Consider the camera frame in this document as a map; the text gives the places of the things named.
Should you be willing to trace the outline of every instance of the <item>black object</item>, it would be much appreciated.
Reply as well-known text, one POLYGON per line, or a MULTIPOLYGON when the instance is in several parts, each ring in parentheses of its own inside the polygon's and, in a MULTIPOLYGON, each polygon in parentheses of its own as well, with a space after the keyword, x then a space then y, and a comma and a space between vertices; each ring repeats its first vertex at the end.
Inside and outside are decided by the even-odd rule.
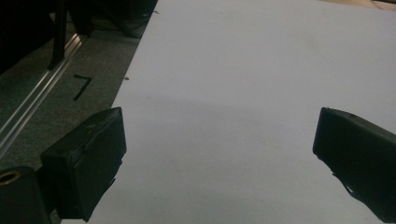
POLYGON ((35 171, 26 166, 0 173, 0 223, 50 224, 35 171))
POLYGON ((42 0, 0 1, 0 75, 54 37, 42 0))
POLYGON ((47 224, 54 208, 60 218, 88 221, 125 152, 119 107, 89 117, 41 154, 43 166, 35 173, 26 167, 0 172, 0 223, 47 224), (23 211, 30 215, 20 216, 23 211))
POLYGON ((383 222, 396 222, 396 135, 356 115, 322 108, 314 153, 383 222))

